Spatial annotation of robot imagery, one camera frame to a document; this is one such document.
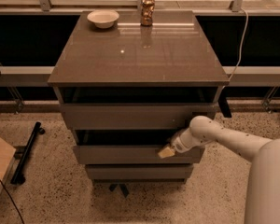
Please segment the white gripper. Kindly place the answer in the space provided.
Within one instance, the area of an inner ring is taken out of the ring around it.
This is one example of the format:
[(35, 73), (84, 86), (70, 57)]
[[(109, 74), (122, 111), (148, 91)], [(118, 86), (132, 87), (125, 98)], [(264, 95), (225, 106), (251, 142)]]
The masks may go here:
[(171, 138), (170, 144), (163, 147), (158, 155), (161, 159), (173, 157), (175, 152), (185, 153), (198, 145), (190, 128), (180, 130)]

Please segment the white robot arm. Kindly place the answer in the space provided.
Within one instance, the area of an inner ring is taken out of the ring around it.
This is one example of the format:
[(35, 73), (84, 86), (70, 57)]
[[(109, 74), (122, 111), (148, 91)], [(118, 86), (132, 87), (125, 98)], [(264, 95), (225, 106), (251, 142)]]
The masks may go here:
[(213, 143), (249, 164), (244, 224), (280, 224), (280, 138), (234, 130), (196, 116), (188, 127), (173, 134), (158, 156), (169, 159)]

